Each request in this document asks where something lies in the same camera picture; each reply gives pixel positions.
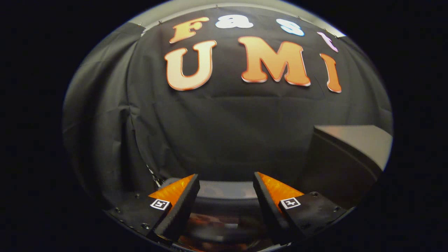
black background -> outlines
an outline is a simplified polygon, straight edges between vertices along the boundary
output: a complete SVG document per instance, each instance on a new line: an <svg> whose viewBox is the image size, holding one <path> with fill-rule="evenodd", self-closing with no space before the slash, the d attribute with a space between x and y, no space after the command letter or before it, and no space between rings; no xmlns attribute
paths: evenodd
<svg viewBox="0 0 448 252"><path fill-rule="evenodd" d="M10 171L6 178L12 179L4 190L11 200L5 203L5 232L11 234L6 251L159 251L87 199L68 167L60 121L65 91L83 58L155 2L16 4L5 6L13 18L3 23L5 55L12 56L5 61L12 74L3 90L5 150L15 159L12 165L4 163ZM293 251L442 251L442 215L435 210L442 206L437 169L444 163L438 160L442 149L432 146L441 139L434 133L439 134L446 114L446 105L434 104L442 101L446 78L433 72L441 64L443 29L437 25L443 23L443 7L434 2L297 4L351 37L370 56L391 96L395 127L390 161L366 200L334 228ZM380 57L378 51L389 56Z"/></svg>

orange letter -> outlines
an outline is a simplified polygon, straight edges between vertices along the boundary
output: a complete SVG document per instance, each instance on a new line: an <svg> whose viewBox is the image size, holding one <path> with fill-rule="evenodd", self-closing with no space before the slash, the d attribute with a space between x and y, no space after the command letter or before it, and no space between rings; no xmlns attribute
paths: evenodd
<svg viewBox="0 0 448 252"><path fill-rule="evenodd" d="M173 29L176 31L174 32L174 37L170 39L169 42L173 44L177 41L193 37L194 35L196 35L196 32L194 30L199 30L202 28L201 22L207 22L209 20L210 19L208 17L201 17L174 26Z"/></svg>
<svg viewBox="0 0 448 252"><path fill-rule="evenodd" d="M339 80L337 77L336 72L336 62L333 58L330 56L321 53L321 58L323 58L323 61L325 61L325 65L327 66L327 72L328 72L328 82L327 87L333 92L341 93L342 88L339 85Z"/></svg>
<svg viewBox="0 0 448 252"><path fill-rule="evenodd" d="M187 53L186 48L180 48L165 55L167 61L167 81L170 87L179 90L191 90L204 85L211 76L212 60L211 48L216 46L216 41L208 40L193 46L198 51L198 70L191 76L185 76L182 68L183 56Z"/></svg>
<svg viewBox="0 0 448 252"><path fill-rule="evenodd" d="M244 44L247 54L247 70L241 77L245 82L261 83L267 81L267 74L261 69L264 63L272 78L279 82L288 65L284 78L289 84L309 86L310 79L303 65L303 48L295 43L284 41L276 53L263 39L258 37L240 37L238 41Z"/></svg>

black fabric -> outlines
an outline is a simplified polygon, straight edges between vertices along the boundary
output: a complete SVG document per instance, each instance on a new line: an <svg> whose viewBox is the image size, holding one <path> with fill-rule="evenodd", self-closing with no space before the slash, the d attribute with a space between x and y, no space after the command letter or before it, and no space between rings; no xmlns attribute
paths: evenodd
<svg viewBox="0 0 448 252"><path fill-rule="evenodd" d="M249 18L249 29L219 29L228 14ZM194 37L170 44L173 26L209 17ZM284 32L277 18L305 32ZM376 125L392 133L387 94L366 57L344 41L297 18L249 7L213 8L169 20L148 30L126 23L83 61L64 104L63 130L84 188L105 208L125 192L155 190L148 165L159 178L201 174L204 180L250 181L254 171L291 184L299 176L314 125ZM316 32L324 32L334 52ZM238 38L257 36L275 51L283 41L301 45L309 87L245 83L246 51ZM164 55L187 48L184 74L197 69L192 46L216 40L213 73L198 89L176 91L166 80ZM319 54L336 61L342 93L326 86Z"/></svg>
<svg viewBox="0 0 448 252"><path fill-rule="evenodd" d="M64 102L63 134L84 189L104 209L155 190L138 153L125 78L143 27L126 23L96 46L77 70Z"/></svg>
<svg viewBox="0 0 448 252"><path fill-rule="evenodd" d="M245 15L254 27L215 27L217 18L227 14ZM173 26L198 17L210 21L203 22L195 36L168 42ZM305 36L284 32L277 18L300 25ZM339 53L334 52L317 31L325 32L281 13L243 7L197 11L151 28L135 48L128 76L143 159L154 161L165 177L199 173L207 180L248 181L260 171L290 183L300 174L316 124L372 124L391 133L388 97L368 60L337 39L333 43ZM311 85L297 87L284 79L276 83L270 76L265 83L245 83L241 74L246 70L246 51L237 41L241 36L261 37L274 50L283 41L301 45ZM164 55L187 48L184 74L194 74L197 53L192 46L210 39L217 41L210 80L191 91L172 89L166 81ZM320 53L335 59L342 93L326 87L327 70Z"/></svg>

